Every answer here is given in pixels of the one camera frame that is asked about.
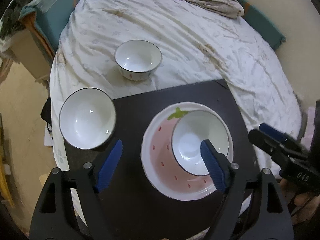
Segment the right hand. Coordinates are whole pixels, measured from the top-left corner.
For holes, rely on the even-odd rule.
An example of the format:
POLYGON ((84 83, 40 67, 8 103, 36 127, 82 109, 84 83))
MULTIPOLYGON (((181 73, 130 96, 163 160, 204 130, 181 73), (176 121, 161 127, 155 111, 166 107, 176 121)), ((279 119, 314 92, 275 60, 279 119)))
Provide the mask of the right hand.
POLYGON ((291 215, 292 224, 310 221, 319 207, 319 196, 314 196, 310 192, 296 194, 295 187, 285 179, 279 181, 279 186, 287 204, 293 200, 298 208, 297 213, 291 215))

